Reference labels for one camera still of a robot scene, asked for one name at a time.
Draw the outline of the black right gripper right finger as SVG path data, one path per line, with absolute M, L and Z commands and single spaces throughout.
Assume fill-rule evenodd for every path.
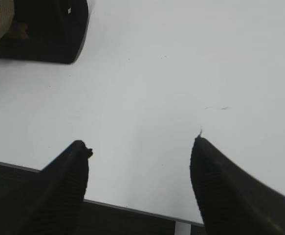
M 285 196 L 198 135 L 190 179 L 208 235 L 285 235 Z

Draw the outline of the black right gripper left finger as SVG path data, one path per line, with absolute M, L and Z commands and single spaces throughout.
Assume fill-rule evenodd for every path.
M 72 235 L 88 184 L 92 149 L 74 141 L 18 190 L 18 235 Z

